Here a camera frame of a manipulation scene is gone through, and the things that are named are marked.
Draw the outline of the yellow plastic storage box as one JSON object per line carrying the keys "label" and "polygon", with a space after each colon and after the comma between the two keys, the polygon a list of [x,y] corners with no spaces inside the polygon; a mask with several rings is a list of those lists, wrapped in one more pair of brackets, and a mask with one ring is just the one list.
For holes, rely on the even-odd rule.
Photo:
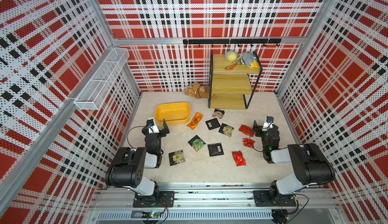
{"label": "yellow plastic storage box", "polygon": [[167,125],[185,125],[191,118],[191,108],[186,102],[166,103],[157,106],[155,120],[160,125],[166,121]]}

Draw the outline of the red tea bag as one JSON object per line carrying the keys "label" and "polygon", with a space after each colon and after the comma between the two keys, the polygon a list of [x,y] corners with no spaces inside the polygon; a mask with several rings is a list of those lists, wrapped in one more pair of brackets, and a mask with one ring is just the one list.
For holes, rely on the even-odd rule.
{"label": "red tea bag", "polygon": [[252,139],[244,138],[243,143],[245,147],[254,148],[255,141]]}
{"label": "red tea bag", "polygon": [[240,128],[238,129],[241,133],[253,137],[255,133],[253,132],[252,128],[246,125],[241,125]]}
{"label": "red tea bag", "polygon": [[246,161],[245,161],[241,151],[233,151],[232,156],[233,156],[233,159],[235,161],[236,166],[246,165]]}

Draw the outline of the black green label tea bag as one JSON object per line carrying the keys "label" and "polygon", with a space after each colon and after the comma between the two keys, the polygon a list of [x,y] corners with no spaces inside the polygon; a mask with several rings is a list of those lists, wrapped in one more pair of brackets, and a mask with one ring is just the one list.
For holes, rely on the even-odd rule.
{"label": "black green label tea bag", "polygon": [[194,136],[191,140],[188,141],[188,143],[193,147],[195,152],[198,152],[206,145],[206,143],[198,135]]}

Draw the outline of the grey plush toy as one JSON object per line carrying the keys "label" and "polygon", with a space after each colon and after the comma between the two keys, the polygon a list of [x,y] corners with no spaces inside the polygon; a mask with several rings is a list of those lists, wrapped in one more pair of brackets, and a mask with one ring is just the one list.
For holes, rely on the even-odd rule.
{"label": "grey plush toy", "polygon": [[247,65],[251,68],[259,68],[259,60],[256,56],[251,52],[244,52],[240,55],[241,64]]}

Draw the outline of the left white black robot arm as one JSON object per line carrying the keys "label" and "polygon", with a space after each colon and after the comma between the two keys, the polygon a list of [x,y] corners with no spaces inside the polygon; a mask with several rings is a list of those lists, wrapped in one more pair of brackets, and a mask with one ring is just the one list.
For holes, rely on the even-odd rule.
{"label": "left white black robot arm", "polygon": [[106,173],[108,187],[129,189],[135,193],[133,207],[172,207],[173,191],[160,191],[159,184],[144,176],[144,169],[156,169],[161,165],[163,150],[161,139],[169,134],[166,121],[158,129],[154,119],[148,119],[142,133],[144,147],[120,147]]}

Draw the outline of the orange tea bag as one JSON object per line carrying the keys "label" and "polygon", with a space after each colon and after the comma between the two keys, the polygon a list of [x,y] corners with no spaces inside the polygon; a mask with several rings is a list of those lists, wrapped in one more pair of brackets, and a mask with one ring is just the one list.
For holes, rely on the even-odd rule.
{"label": "orange tea bag", "polygon": [[200,113],[196,113],[193,117],[193,119],[190,121],[190,123],[187,125],[189,128],[191,128],[192,130],[194,130],[197,125],[199,124],[199,122],[202,120],[203,118],[203,115],[200,114]]}

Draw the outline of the green circuit board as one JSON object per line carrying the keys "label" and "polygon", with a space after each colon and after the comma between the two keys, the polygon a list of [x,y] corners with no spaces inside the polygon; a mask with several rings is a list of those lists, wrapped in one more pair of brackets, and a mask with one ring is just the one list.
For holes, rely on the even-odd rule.
{"label": "green circuit board", "polygon": [[162,213],[161,212],[142,212],[141,218],[142,219],[158,219]]}

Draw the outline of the small brown tea bag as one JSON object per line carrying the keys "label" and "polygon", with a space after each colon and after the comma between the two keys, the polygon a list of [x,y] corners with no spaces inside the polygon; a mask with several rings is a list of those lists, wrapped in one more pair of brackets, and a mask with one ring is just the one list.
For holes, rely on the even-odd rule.
{"label": "small brown tea bag", "polygon": [[212,114],[212,117],[222,119],[225,114],[225,111],[220,109],[214,109],[214,112]]}

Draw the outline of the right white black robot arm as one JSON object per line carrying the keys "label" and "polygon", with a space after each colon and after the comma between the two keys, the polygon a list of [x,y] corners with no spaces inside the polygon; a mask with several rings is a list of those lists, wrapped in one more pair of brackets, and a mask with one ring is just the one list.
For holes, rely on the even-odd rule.
{"label": "right white black robot arm", "polygon": [[263,158],[269,164],[291,163],[293,171],[280,180],[273,181],[268,190],[254,191],[257,207],[299,206],[296,192],[314,185],[324,185],[335,180],[335,172],[316,144],[290,144],[279,148],[280,134],[273,117],[264,125],[253,124],[252,132],[262,140]]}

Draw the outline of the yellow plush toy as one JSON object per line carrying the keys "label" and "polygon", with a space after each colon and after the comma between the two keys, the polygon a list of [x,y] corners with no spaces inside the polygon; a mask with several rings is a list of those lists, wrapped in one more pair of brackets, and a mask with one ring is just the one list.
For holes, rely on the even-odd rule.
{"label": "yellow plush toy", "polygon": [[225,54],[225,59],[229,62],[237,62],[239,59],[240,59],[240,55],[238,53],[236,53],[235,51],[233,50],[230,50],[230,49],[227,49]]}

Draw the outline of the black beige label tea bag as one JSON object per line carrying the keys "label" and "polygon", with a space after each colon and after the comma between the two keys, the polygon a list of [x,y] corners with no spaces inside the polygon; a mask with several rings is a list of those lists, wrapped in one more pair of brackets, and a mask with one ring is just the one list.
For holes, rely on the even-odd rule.
{"label": "black beige label tea bag", "polygon": [[185,160],[185,155],[183,150],[178,150],[178,151],[169,153],[170,166],[181,164],[181,163],[184,163],[185,161],[186,160]]}

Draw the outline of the wooden black frame shelf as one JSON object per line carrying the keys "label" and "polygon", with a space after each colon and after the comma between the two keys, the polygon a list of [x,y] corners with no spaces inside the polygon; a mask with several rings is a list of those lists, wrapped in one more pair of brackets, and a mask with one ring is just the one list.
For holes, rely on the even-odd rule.
{"label": "wooden black frame shelf", "polygon": [[[257,52],[252,52],[259,60]],[[238,66],[234,70],[225,70],[233,64],[225,59],[224,54],[210,56],[209,86],[210,97],[208,107],[212,109],[246,110],[257,89],[263,68],[259,60],[259,68],[251,68],[241,64],[240,59],[235,62]]]}

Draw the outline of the black gold label tea bag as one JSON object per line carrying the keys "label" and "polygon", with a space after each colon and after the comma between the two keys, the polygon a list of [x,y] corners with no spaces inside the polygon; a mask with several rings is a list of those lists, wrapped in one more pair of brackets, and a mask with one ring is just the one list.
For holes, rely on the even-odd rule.
{"label": "black gold label tea bag", "polygon": [[225,136],[231,137],[233,131],[234,131],[234,127],[223,123],[223,124],[221,124],[218,132],[225,135]]}

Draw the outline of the brown plush toy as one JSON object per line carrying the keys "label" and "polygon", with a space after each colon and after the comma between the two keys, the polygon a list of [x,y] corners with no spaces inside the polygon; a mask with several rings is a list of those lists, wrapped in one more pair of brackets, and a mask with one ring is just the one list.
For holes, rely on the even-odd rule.
{"label": "brown plush toy", "polygon": [[186,88],[185,95],[194,97],[195,99],[202,99],[202,98],[209,99],[210,86],[201,85],[198,82],[194,82]]}

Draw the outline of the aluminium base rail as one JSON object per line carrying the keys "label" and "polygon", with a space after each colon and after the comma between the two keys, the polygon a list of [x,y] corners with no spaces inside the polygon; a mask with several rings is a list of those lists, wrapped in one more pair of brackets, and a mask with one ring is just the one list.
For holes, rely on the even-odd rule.
{"label": "aluminium base rail", "polygon": [[[134,208],[135,193],[108,188],[92,199],[86,218],[88,224],[169,224],[261,221],[279,224],[343,224],[345,218],[332,191],[310,187],[298,191],[299,206],[255,205],[253,192],[268,190],[262,183],[161,183],[160,191],[173,191],[172,207]],[[161,212],[158,219],[142,219],[142,212]]]}

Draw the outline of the black hook rail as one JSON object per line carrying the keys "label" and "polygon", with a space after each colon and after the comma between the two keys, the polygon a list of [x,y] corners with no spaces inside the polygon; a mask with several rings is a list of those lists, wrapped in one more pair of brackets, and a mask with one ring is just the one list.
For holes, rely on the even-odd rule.
{"label": "black hook rail", "polygon": [[259,38],[259,39],[184,39],[184,45],[228,45],[228,44],[275,44],[282,42],[281,38]]}

